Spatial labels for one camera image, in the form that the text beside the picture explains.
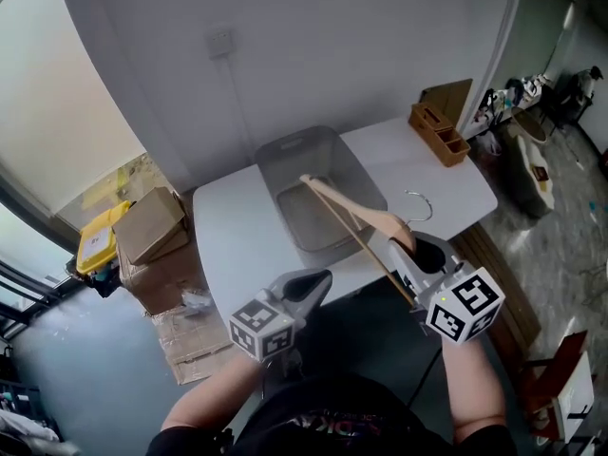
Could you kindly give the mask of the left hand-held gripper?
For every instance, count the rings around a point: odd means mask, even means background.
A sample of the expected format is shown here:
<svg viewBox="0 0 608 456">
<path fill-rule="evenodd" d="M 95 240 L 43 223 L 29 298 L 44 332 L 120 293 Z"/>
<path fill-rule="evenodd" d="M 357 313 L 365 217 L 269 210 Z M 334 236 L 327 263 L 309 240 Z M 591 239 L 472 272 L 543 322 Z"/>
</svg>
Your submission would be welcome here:
<svg viewBox="0 0 608 456">
<path fill-rule="evenodd" d="M 295 334 L 333 285 L 327 269 L 303 269 L 281 275 L 258 291 L 228 321 L 233 343 L 258 362 L 291 348 Z"/>
</svg>

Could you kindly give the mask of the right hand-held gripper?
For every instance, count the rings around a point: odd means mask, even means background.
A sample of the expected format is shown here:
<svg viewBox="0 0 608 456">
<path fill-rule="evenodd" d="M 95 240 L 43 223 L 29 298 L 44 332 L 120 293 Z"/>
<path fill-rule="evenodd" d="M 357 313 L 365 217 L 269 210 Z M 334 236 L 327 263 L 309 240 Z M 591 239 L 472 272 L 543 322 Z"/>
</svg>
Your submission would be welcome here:
<svg viewBox="0 0 608 456">
<path fill-rule="evenodd" d="M 415 253 L 395 239 L 389 256 L 406 287 L 414 294 L 415 312 L 424 326 L 461 345 L 485 331 L 504 303 L 504 292 L 484 267 L 461 261 L 449 242 L 413 231 Z"/>
</svg>

